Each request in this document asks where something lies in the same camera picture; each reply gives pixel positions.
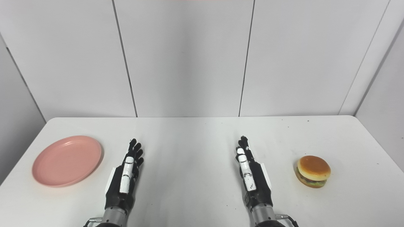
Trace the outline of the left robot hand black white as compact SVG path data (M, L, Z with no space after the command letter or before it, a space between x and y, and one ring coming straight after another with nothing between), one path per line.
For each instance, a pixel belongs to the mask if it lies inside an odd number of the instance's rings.
M105 210L119 208L130 213L135 203L134 188L143 164L142 145L133 138L120 166L116 167L106 192Z

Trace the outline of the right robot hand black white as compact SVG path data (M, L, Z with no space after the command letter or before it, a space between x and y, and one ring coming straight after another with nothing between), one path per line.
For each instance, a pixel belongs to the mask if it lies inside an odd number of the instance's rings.
M244 197L247 208L252 211L258 205L273 206L271 185L264 165L257 162L248 144L248 138L241 136L236 148L236 160L244 183Z

